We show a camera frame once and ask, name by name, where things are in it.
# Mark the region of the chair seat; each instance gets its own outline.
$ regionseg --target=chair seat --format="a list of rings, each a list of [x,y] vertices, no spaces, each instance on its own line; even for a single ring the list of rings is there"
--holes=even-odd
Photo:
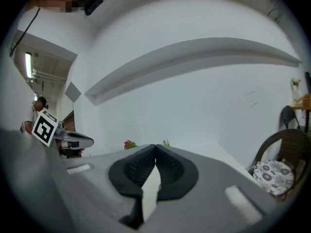
[[[257,163],[253,177],[265,191],[273,196],[284,194],[294,184],[293,172],[287,165],[279,161]]]

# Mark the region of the ceiling light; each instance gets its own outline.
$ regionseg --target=ceiling light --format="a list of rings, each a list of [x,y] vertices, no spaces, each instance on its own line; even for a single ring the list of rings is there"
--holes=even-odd
[[[31,53],[29,53],[29,52],[25,53],[25,61],[26,61],[27,77],[31,78],[32,77],[32,73],[31,73]]]

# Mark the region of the vase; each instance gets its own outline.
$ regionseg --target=vase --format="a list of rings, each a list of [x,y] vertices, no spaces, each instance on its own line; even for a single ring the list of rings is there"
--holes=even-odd
[[[298,101],[301,97],[300,92],[299,92],[299,87],[296,85],[292,85],[292,90],[293,90],[293,99],[295,101]]]

